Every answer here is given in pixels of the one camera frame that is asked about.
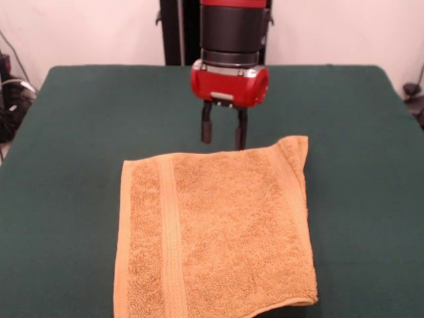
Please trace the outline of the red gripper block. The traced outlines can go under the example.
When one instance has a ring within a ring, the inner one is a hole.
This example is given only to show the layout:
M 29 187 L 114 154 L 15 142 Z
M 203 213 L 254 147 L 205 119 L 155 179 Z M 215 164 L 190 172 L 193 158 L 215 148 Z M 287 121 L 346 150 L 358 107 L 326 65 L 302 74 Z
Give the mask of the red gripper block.
M 253 68 L 222 68 L 210 66 L 198 59 L 191 67 L 190 85 L 194 95 L 204 100 L 201 113 L 201 141 L 212 139 L 212 102 L 225 101 L 237 107 L 255 107 L 261 104 L 269 86 L 269 71 L 264 66 Z M 238 108 L 236 147 L 244 150 L 248 126 L 248 110 Z

